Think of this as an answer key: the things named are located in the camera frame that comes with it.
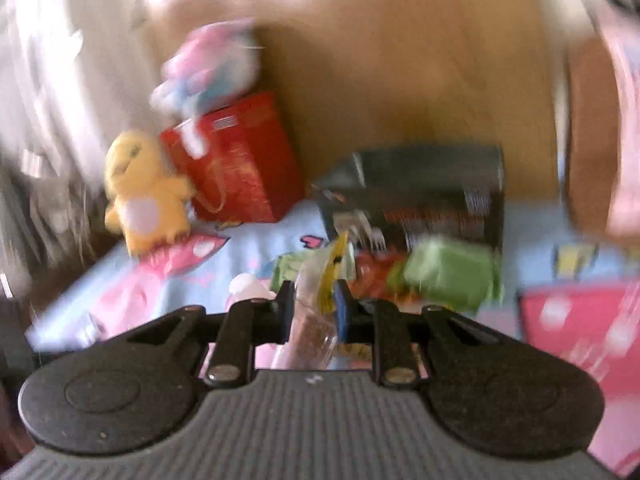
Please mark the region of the clear yellow snack bag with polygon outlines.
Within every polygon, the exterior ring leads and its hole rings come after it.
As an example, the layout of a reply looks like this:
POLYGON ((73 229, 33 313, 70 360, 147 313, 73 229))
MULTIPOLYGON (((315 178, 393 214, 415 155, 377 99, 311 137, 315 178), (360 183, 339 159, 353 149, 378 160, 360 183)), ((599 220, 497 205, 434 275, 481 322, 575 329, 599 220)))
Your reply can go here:
POLYGON ((288 255, 273 275, 273 284, 292 278, 294 318, 290 338, 278 347, 271 362, 275 370, 324 370, 337 346, 333 287, 356 275, 355 249, 349 232, 319 249, 288 255))

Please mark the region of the light green snack packet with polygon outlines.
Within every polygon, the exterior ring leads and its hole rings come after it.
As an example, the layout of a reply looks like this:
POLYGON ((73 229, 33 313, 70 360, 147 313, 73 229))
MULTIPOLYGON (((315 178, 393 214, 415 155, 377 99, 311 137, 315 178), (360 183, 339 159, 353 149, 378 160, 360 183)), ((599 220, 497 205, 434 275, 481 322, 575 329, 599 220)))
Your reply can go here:
POLYGON ((455 238, 420 240, 402 270, 402 281, 425 300, 462 312, 503 298, 500 252, 455 238))

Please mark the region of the white small bottle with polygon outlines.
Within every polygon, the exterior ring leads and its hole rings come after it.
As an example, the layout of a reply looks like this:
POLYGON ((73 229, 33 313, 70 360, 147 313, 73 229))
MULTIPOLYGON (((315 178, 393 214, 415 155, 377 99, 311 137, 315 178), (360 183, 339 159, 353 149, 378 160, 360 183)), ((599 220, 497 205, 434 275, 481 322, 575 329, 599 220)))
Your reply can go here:
POLYGON ((232 278, 228 287, 228 297, 224 308, 229 310, 239 301, 252 299, 273 299, 276 294, 269 287, 269 282, 260 280, 250 273, 242 273, 232 278))

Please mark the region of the red gift bag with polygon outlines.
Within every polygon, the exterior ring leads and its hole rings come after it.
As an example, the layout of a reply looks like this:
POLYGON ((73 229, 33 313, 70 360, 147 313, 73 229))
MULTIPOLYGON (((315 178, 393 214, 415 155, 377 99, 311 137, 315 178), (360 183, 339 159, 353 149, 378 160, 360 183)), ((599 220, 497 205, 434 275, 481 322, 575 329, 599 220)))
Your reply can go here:
POLYGON ((305 197, 302 173, 270 91, 254 92, 203 116, 195 132, 201 158, 175 127, 160 134, 169 158, 196 189, 192 206, 203 221, 273 223, 305 197))

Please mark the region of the black cardboard box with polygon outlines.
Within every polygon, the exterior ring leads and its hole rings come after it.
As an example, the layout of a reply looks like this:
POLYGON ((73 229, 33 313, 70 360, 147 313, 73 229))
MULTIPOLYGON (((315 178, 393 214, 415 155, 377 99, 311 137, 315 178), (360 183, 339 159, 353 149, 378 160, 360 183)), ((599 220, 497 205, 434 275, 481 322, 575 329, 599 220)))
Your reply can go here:
POLYGON ((502 247, 498 146, 413 144, 353 152, 311 185, 329 238, 371 252, 410 252, 436 235, 502 247))

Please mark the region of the yellow duck plush toy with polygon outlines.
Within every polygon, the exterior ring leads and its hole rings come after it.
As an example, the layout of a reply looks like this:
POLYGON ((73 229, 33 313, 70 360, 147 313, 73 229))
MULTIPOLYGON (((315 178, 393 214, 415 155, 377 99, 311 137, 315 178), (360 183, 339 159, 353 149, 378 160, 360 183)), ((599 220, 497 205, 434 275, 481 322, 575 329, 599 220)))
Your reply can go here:
POLYGON ((144 256, 191 232, 186 203, 194 187, 167 168, 154 136, 138 130, 121 133, 106 153, 104 185, 105 227, 122 234, 130 256, 144 256))

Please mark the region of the peppa pig bed sheet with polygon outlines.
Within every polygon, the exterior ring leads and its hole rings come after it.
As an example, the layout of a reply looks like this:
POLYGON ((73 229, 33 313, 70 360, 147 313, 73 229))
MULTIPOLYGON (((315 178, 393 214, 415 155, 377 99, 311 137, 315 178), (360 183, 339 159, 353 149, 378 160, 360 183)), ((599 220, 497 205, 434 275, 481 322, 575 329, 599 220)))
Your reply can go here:
MULTIPOLYGON (((269 283, 278 271, 295 278, 302 259, 327 241, 318 207, 303 202, 276 224, 204 226, 141 260, 117 246, 66 292, 50 293, 27 338, 39 351, 74 350, 186 304, 217 313, 247 282, 269 283)), ((630 474, 639 463, 637 255, 580 236, 558 202, 510 203, 502 281, 502 300, 483 304, 478 322, 596 378, 605 413, 591 453, 630 474)))

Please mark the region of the pink blue unicorn plush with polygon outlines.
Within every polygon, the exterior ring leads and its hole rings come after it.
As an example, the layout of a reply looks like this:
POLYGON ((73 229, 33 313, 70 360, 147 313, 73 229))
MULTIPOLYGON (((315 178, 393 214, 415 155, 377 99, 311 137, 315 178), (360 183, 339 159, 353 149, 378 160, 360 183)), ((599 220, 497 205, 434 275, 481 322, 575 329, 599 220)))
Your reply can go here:
POLYGON ((200 119, 250 91, 260 73, 260 50, 254 21, 241 18, 193 29, 162 66, 163 81, 150 104, 182 119, 180 140, 194 159, 203 158, 209 143, 198 132, 200 119))

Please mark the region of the pink twisted snack bag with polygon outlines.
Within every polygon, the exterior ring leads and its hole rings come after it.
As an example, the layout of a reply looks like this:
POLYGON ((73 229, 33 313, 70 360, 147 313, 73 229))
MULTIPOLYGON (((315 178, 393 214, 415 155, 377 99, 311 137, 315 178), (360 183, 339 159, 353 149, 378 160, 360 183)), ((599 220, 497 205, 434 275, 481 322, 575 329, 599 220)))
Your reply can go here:
POLYGON ((606 229, 616 236, 639 235, 639 19, 612 8, 597 12, 597 25, 610 55, 617 89, 618 170, 606 229))

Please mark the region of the wooden board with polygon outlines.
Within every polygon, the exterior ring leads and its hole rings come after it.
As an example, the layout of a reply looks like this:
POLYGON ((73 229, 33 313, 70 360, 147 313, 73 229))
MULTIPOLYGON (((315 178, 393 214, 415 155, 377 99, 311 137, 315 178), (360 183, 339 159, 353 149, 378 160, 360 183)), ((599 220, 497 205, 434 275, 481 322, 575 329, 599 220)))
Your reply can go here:
POLYGON ((166 60, 198 26, 254 18, 308 177, 360 148, 494 142, 511 197, 558 192, 538 0, 145 0, 166 60))

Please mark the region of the brown seat cushion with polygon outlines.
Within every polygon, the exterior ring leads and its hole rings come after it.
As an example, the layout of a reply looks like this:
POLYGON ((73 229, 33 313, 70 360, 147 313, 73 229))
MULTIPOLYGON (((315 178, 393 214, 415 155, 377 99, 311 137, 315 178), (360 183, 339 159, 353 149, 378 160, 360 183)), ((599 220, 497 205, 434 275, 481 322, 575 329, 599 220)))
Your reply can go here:
POLYGON ((565 196, 579 232, 620 241, 608 232, 608 210, 618 170, 620 109, 613 64, 603 40, 590 36, 568 59, 570 131, 565 159, 565 196))

